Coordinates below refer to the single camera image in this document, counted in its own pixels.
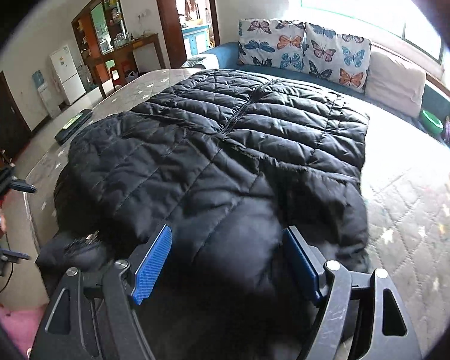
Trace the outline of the pink sleeved left forearm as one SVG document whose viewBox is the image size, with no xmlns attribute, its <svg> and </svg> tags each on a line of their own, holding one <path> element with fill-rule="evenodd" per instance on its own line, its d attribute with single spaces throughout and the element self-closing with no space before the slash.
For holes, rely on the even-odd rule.
<svg viewBox="0 0 450 360">
<path fill-rule="evenodd" d="M 28 310 L 9 310 L 0 306 L 0 325 L 25 359 L 29 359 L 47 305 Z"/>
</svg>

